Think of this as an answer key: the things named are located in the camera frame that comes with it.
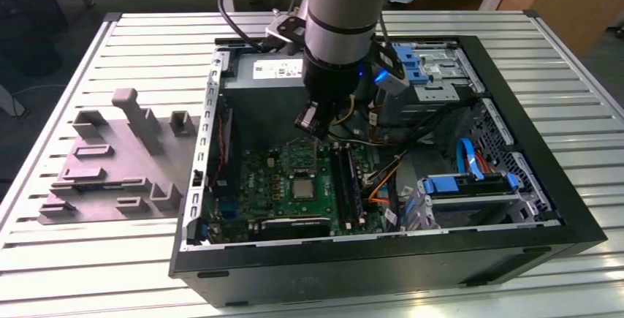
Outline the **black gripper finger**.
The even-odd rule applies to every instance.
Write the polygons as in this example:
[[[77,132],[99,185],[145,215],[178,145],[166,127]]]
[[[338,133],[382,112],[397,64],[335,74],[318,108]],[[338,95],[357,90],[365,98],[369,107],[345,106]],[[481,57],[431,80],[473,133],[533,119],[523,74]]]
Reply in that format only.
[[[321,102],[318,105],[318,126],[317,136],[319,139],[326,139],[329,136],[330,127],[335,119],[337,103],[335,102]]]
[[[319,132],[322,127],[321,108],[315,101],[307,103],[307,109],[299,114],[295,125],[305,132]]]

